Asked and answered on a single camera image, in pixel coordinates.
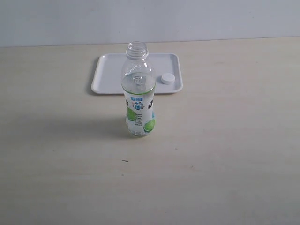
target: rectangular tray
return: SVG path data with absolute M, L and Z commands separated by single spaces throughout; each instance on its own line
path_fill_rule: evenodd
M 156 94 L 175 93 L 182 89 L 182 77 L 178 56 L 172 53 L 151 53 L 149 60 L 156 71 Z M 94 79 L 92 82 L 92 90 L 97 94 L 123 94 L 121 87 L 121 70 L 126 60 L 126 55 L 106 54 L 99 57 Z M 175 76 L 173 84 L 163 84 L 161 75 L 164 73 L 172 73 Z

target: tray rim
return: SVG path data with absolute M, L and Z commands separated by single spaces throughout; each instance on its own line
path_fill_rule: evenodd
M 92 84 L 91 84 L 91 89 L 92 91 L 95 93 L 95 94 L 100 94 L 100 95 L 110 95 L 110 94 L 116 94 L 116 95 L 121 95 L 123 93 L 116 93 L 116 92 L 101 92 L 101 91 L 98 91 L 97 89 L 95 89 L 95 85 L 96 85 L 96 76 L 98 74 L 98 71 L 100 69 L 100 62 L 101 60 L 103 60 L 103 58 L 107 55 L 125 55 L 125 53 L 107 53 L 107 54 L 104 54 L 104 55 L 101 55 L 99 56 L 98 58 L 98 61 L 97 61 L 97 66 L 96 66 L 96 69 L 95 69 L 95 73 L 94 73 L 94 76 L 93 76 L 93 81 L 92 81 Z M 179 78 L 180 78 L 180 87 L 176 90 L 172 90 L 172 91 L 166 91 L 166 92 L 159 92 L 159 93 L 155 93 L 154 94 L 158 94 L 158 95 L 161 95 L 161 94 L 174 94 L 174 93 L 177 93 L 179 91 L 182 90 L 183 88 L 183 83 L 182 83 L 182 75 L 181 75 L 181 68 L 180 68 L 180 63 L 179 63 L 179 57 L 178 55 L 174 54 L 174 53 L 162 53 L 162 52 L 159 52 L 159 53 L 149 53 L 149 55 L 173 55 L 175 58 L 176 58 L 176 61 L 177 61 L 177 65 L 178 65 L 178 74 L 179 74 Z

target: clear plastic bottle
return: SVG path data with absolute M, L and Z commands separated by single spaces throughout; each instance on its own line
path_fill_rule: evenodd
M 143 42 L 131 42 L 126 50 L 121 83 L 127 105 L 126 124 L 135 136 L 146 136 L 154 128 L 153 96 L 156 78 Z

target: green lime graphic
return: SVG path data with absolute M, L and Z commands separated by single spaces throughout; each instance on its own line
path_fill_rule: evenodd
M 127 117 L 130 121 L 135 120 L 135 112 L 132 109 L 130 109 L 129 107 L 127 107 Z
M 154 125 L 155 125 L 155 119 L 148 121 L 144 126 L 144 131 L 147 133 L 151 132 L 154 128 Z

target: white wall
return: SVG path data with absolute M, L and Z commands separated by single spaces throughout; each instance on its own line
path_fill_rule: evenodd
M 1 0 L 0 46 L 300 36 L 299 0 Z

